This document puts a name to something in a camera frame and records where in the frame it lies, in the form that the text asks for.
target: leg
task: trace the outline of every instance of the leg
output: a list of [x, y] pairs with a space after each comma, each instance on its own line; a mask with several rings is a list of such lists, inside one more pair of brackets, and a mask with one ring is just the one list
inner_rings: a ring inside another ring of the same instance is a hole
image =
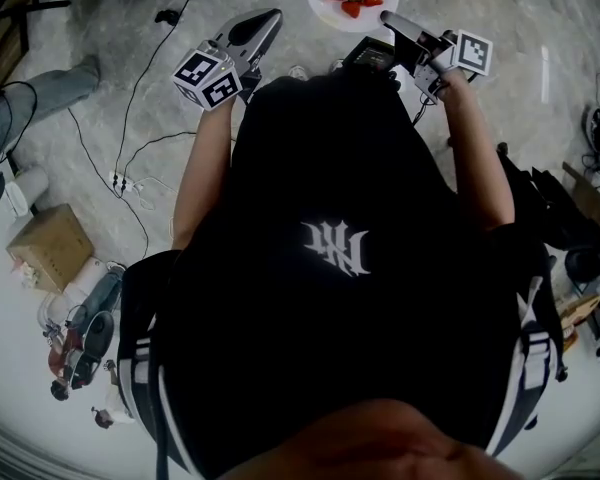
[[[87, 58], [69, 71], [49, 71], [28, 81], [38, 96], [38, 108], [31, 124], [35, 124], [74, 103], [85, 99], [98, 86], [100, 79], [97, 62]], [[16, 84], [5, 89], [5, 98], [0, 98], [0, 153], [17, 139], [31, 117], [34, 95], [29, 87]], [[9, 130], [9, 106], [13, 122]]]
[[118, 374], [116, 373], [116, 367], [109, 369], [109, 376], [111, 377], [109, 380], [111, 381], [112, 386], [118, 386]]
[[113, 311], [122, 290], [122, 275], [124, 270], [119, 267], [112, 268], [93, 289], [82, 303], [71, 321], [71, 328], [76, 329], [82, 336], [93, 317], [101, 311]]

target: power strip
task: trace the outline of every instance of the power strip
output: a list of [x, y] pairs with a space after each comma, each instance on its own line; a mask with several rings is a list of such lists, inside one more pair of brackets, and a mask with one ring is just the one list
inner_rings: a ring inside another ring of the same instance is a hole
[[[116, 173], [114, 171], [109, 171], [109, 183], [111, 184], [111, 188], [113, 189], [113, 180], [114, 180], [114, 176], [116, 175]], [[118, 193], [120, 192], [120, 189], [122, 187], [122, 181], [126, 180], [127, 183], [124, 187], [124, 191], [131, 191], [131, 189], [134, 187], [135, 182], [133, 182], [132, 180], [130, 180], [129, 178], [125, 178], [122, 174], [117, 173], [118, 175], [118, 181], [116, 183], [115, 189]]]

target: white stripe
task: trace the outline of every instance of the white stripe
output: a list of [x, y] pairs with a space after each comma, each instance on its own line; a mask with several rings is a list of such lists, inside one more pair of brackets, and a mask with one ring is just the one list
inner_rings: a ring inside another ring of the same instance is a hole
[[149, 384], [149, 361], [139, 361], [133, 378], [138, 384]]
[[544, 383], [544, 360], [549, 353], [527, 359], [524, 365], [524, 389], [529, 391], [542, 386]]
[[544, 341], [544, 340], [546, 340], [548, 338], [549, 338], [549, 333], [546, 332], [546, 331], [534, 332], [529, 337], [529, 341], [531, 341], [531, 342]]
[[529, 345], [529, 354], [542, 354], [543, 352], [549, 352], [549, 346], [546, 343], [536, 343], [535, 345]]
[[147, 427], [144, 426], [144, 422], [140, 417], [140, 412], [138, 411], [138, 406], [136, 405], [136, 400], [133, 398], [133, 377], [131, 374], [131, 359], [123, 359], [120, 361], [120, 366], [118, 367], [118, 379], [120, 380], [120, 388], [122, 388], [122, 393], [124, 394], [124, 401], [127, 403], [127, 407], [133, 416], [133, 419], [136, 420], [138, 425], [142, 427], [142, 429], [148, 434], [149, 431]]
[[518, 399], [518, 387], [520, 383], [520, 376], [522, 375], [522, 369], [524, 368], [524, 354], [522, 353], [522, 340], [518, 339], [516, 346], [513, 350], [513, 357], [511, 359], [511, 369], [509, 370], [509, 382], [507, 383], [507, 394], [502, 404], [502, 410], [500, 411], [500, 417], [498, 423], [493, 431], [489, 445], [487, 446], [486, 452], [489, 455], [493, 455], [498, 448], [500, 439], [504, 435], [507, 429], [507, 424], [511, 419], [513, 408], [516, 405]]
[[173, 418], [173, 413], [171, 412], [169, 398], [167, 397], [167, 390], [164, 385], [164, 366], [160, 366], [160, 369], [158, 370], [158, 391], [160, 392], [160, 403], [162, 404], [164, 417], [167, 420], [167, 425], [169, 426], [169, 432], [171, 432], [171, 437], [173, 438], [173, 442], [175, 443], [178, 453], [182, 458], [182, 462], [184, 462], [187, 471], [189, 471], [191, 475], [198, 476], [200, 473], [193, 465], [193, 461], [191, 460], [191, 457], [184, 446], [182, 436], [180, 435], [180, 432], [178, 432], [176, 421]]

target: hand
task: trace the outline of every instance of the hand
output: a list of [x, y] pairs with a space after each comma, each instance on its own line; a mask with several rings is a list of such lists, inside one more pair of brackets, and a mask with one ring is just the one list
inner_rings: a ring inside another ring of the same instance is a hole
[[458, 93], [462, 94], [471, 90], [467, 77], [460, 68], [455, 68], [443, 73], [442, 80], [445, 82], [445, 86], [438, 91], [438, 97], [444, 103], [447, 103]]

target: shoe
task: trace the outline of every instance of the shoe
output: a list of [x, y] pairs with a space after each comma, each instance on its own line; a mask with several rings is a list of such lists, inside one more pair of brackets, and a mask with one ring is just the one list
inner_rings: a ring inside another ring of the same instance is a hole
[[115, 261], [107, 261], [107, 270], [111, 271], [114, 268], [122, 270], [123, 272], [125, 272], [127, 270], [127, 267], [125, 267], [121, 263], [117, 263]]
[[331, 63], [331, 66], [329, 66], [329, 73], [333, 73], [334, 71], [337, 71], [343, 65], [344, 65], [344, 59], [336, 59], [336, 60], [334, 60]]
[[291, 78], [295, 78], [296, 80], [302, 80], [303, 82], [306, 82], [307, 80], [309, 80], [309, 75], [307, 74], [307, 70], [305, 68], [303, 68], [302, 66], [293, 66], [289, 70], [289, 76]]
[[96, 55], [87, 55], [76, 67], [84, 67], [93, 71], [100, 80], [100, 59]]

